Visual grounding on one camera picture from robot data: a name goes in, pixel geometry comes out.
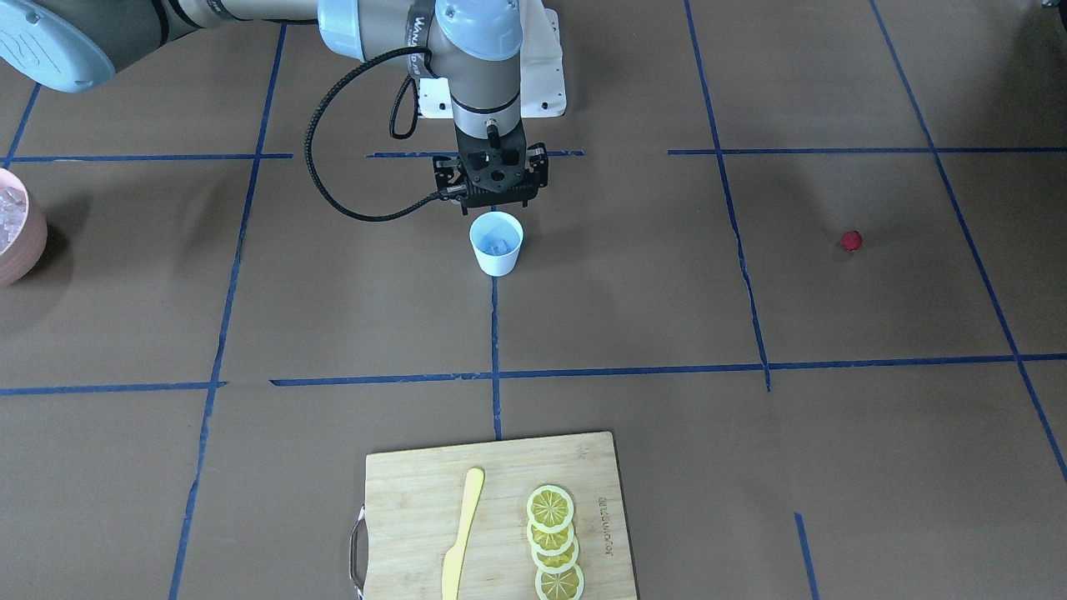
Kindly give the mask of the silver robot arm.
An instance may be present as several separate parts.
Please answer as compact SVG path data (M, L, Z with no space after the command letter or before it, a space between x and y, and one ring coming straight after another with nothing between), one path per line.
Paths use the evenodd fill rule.
M433 160L433 200L464 210L527 204L550 183L548 151L528 145L521 117L522 4L517 1L4 1L3 58L43 86L82 93L141 58L220 23L316 23L324 45L359 67L313 111L303 155L343 88L381 64L404 86L448 81L458 155Z

